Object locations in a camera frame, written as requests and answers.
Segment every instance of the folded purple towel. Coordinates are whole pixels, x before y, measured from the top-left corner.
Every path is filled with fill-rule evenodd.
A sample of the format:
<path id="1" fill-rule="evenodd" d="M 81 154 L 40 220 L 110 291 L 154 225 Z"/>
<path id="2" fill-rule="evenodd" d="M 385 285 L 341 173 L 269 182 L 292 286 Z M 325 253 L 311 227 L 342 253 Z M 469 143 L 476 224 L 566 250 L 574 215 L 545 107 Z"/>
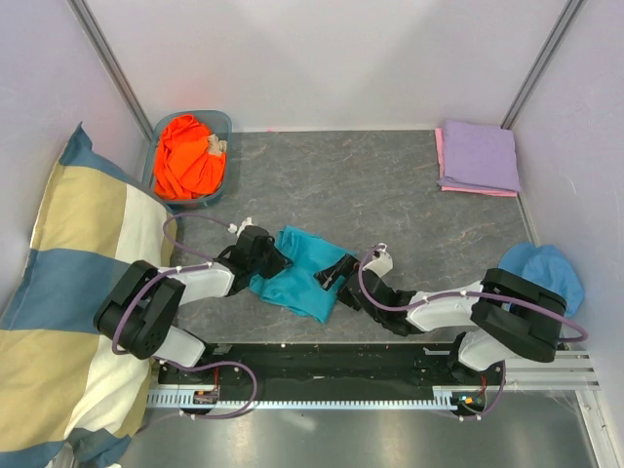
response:
<path id="1" fill-rule="evenodd" d="M 510 130 L 447 120 L 441 186 L 520 191 L 516 143 Z"/>

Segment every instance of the gray plastic basket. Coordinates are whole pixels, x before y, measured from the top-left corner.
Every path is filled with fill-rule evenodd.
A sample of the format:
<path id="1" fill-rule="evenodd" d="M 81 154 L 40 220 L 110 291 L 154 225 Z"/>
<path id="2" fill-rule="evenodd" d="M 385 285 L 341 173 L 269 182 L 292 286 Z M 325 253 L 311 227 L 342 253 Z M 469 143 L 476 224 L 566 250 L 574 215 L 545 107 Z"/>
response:
<path id="1" fill-rule="evenodd" d="M 167 127 L 169 123 L 174 120 L 175 117 L 184 114 L 193 115 L 202 124 L 206 124 L 211 129 L 211 132 L 218 136 L 218 139 L 224 139 L 225 141 L 228 141 L 229 144 L 232 136 L 232 121 L 223 112 L 219 112 L 218 110 L 188 110 L 185 112 L 176 112 L 175 114 L 168 115 L 167 117 L 162 119 L 154 129 L 152 139 L 149 142 L 149 149 L 147 150 L 147 158 L 145 159 L 145 169 L 143 170 L 142 181 L 152 190 L 154 189 L 154 185 L 156 184 L 156 179 L 154 178 L 154 159 L 156 157 L 156 148 L 158 148 L 158 143 L 160 141 L 160 134 L 163 132 L 163 130 L 165 130 L 165 127 Z M 177 211 L 205 208 L 208 205 L 216 203 L 218 199 L 223 196 L 223 190 L 225 189 L 225 185 L 227 185 L 227 179 L 230 174 L 230 171 L 228 169 L 230 167 L 230 154 L 230 148 L 228 147 L 223 182 L 215 193 L 211 195 L 206 195 L 201 198 L 195 198 L 193 200 L 163 200 L 163 202 L 166 203 L 173 210 Z"/>

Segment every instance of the blue cloth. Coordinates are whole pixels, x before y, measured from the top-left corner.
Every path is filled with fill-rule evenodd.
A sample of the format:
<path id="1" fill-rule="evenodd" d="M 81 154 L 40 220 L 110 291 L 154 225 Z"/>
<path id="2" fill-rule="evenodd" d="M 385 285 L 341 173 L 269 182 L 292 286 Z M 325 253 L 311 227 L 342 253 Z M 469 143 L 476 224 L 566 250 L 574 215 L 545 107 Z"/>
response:
<path id="1" fill-rule="evenodd" d="M 566 317 L 576 314 L 585 297 L 572 265 L 555 246 L 522 242 L 502 257 L 498 267 L 563 297 L 567 301 Z"/>
<path id="2" fill-rule="evenodd" d="M 301 317 L 314 317 L 322 324 L 326 323 L 343 279 L 336 281 L 329 291 L 324 291 L 314 274 L 351 253 L 292 226 L 286 226 L 278 233 L 275 247 L 292 260 L 292 266 L 270 280 L 254 276 L 250 290 L 265 302 L 287 307 Z"/>

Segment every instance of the orange cloth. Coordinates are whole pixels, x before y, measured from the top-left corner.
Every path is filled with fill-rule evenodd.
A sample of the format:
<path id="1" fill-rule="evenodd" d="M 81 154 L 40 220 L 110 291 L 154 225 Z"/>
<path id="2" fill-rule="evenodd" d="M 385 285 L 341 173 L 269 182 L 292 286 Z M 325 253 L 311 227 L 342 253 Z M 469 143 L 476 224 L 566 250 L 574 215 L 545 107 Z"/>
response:
<path id="1" fill-rule="evenodd" d="M 175 117 L 160 135 L 154 192 L 165 200 L 215 193 L 225 173 L 225 153 L 208 153 L 211 130 L 190 114 Z"/>

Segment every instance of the yellow and blue striped fabric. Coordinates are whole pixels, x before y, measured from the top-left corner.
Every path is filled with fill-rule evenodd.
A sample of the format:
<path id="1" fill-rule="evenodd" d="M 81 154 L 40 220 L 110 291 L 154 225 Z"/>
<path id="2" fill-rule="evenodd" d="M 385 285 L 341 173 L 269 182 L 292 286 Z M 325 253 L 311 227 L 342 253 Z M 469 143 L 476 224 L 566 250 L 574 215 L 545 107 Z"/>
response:
<path id="1" fill-rule="evenodd" d="M 114 355 L 93 318 L 130 263 L 169 264 L 167 216 L 76 129 L 48 181 L 21 285 L 0 316 L 0 467 L 41 468 L 65 441 L 98 467 L 123 454 L 143 416 L 149 363 Z"/>

